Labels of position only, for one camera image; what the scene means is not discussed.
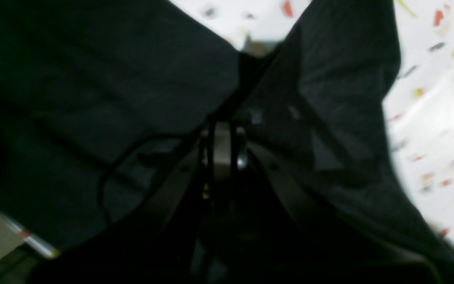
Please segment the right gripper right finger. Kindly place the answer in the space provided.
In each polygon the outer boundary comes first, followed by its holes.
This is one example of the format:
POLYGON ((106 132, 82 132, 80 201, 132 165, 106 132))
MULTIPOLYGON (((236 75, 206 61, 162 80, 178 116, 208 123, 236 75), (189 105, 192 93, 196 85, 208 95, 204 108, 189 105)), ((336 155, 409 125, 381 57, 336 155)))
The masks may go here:
POLYGON ((295 247, 292 260, 271 264, 274 284, 441 284, 443 277, 426 257, 357 230, 325 201, 308 193, 274 154, 229 124, 231 175, 251 166, 269 193, 271 212, 292 233, 281 245, 295 247))

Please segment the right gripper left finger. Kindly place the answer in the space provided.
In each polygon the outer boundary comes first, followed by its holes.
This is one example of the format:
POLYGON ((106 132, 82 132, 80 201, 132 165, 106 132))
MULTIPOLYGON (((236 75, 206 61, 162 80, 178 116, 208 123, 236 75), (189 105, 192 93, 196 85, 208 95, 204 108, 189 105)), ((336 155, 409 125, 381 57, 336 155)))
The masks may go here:
POLYGON ((214 255, 199 241, 232 176, 232 124, 209 121, 171 155, 149 198, 123 220, 32 271, 31 284, 207 284, 214 255))

